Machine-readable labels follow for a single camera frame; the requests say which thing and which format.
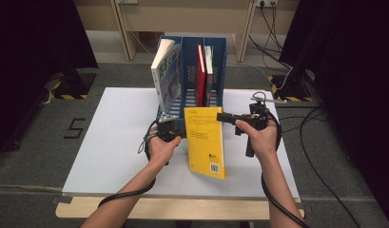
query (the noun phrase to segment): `book spine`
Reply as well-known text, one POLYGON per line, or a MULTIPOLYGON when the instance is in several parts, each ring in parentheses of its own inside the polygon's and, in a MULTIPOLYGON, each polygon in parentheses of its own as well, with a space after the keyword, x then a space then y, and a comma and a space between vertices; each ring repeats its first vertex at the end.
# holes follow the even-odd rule
POLYGON ((151 71, 152 71, 153 83, 156 89, 156 95, 159 101, 159 107, 161 108, 161 112, 165 112, 165 104, 164 104, 164 99, 162 97, 162 90, 161 90, 160 72, 157 68, 152 68, 151 71))
POLYGON ((211 103, 211 90, 212 90, 212 83, 213 83, 213 78, 214 78, 214 75, 213 74, 208 74, 207 75, 207 78, 206 78, 206 102, 205 102, 205 105, 206 106, 210 106, 210 103, 211 103))

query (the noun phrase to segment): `barcode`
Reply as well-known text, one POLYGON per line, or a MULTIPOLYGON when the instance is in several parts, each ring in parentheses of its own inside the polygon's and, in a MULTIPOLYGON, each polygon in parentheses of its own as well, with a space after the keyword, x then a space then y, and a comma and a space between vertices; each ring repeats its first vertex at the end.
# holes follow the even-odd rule
POLYGON ((219 165, 216 163, 211 163, 211 173, 219 173, 219 165))

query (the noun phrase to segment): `book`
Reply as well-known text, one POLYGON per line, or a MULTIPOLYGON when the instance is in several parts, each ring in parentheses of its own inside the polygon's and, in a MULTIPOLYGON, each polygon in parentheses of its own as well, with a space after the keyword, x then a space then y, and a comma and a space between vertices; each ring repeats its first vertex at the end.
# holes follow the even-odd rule
POLYGON ((210 106, 212 83, 214 78, 214 70, 212 65, 213 48, 212 46, 205 46, 205 65, 206 65, 206 83, 205 83, 205 95, 204 106, 210 106))
POLYGON ((150 67, 162 113, 169 113, 174 101, 181 95, 177 75, 180 47, 174 40, 161 39, 150 67))
POLYGON ((196 79, 195 79, 195 101, 196 106, 203 106, 204 103, 204 85, 205 85, 205 62, 204 48, 202 45, 197 45, 196 57, 196 79))
POLYGON ((185 107, 188 167, 192 172, 225 179, 222 123, 217 121, 220 106, 185 107))

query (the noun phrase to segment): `power socket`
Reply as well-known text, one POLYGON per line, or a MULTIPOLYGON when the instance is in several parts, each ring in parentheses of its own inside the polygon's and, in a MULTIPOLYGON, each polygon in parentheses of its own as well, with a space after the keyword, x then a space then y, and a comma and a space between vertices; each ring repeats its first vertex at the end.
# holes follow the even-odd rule
MULTIPOLYGON (((256 7, 260 6, 262 0, 257 0, 256 7)), ((273 4, 277 7, 278 0, 263 0, 265 8, 272 8, 273 4)))

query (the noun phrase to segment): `black controller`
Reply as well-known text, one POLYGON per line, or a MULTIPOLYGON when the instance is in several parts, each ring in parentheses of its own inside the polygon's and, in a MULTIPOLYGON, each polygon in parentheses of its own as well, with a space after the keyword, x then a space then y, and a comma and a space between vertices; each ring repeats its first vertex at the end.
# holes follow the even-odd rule
POLYGON ((185 128, 178 125, 178 120, 175 116, 163 114, 157 122, 158 136, 165 142, 174 140, 177 136, 186 138, 185 128))
POLYGON ((159 138, 161 138, 163 141, 167 143, 174 140, 177 136, 186 138, 184 122, 182 120, 176 119, 175 116, 162 114, 161 117, 158 120, 156 120, 153 124, 157 125, 156 131, 154 132, 150 131, 152 126, 151 125, 148 131, 146 132, 144 142, 143 142, 144 151, 146 153, 146 157, 148 161, 150 160, 149 139, 153 137, 154 134, 156 134, 156 136, 158 136, 159 138))
MULTIPOLYGON (((253 95, 251 100, 256 101, 256 103, 249 105, 251 114, 234 115, 226 112, 218 113, 217 121, 236 125, 235 124, 236 120, 241 120, 250 124, 256 130, 265 129, 267 127, 268 117, 272 116, 269 109, 265 106, 265 98, 261 99, 253 95)), ((242 135, 242 133, 244 132, 238 126, 236 126, 235 135, 240 136, 242 135)), ((253 147, 251 146, 250 138, 247 139, 247 148, 245 150, 245 155, 250 158, 254 157, 254 150, 253 147)))

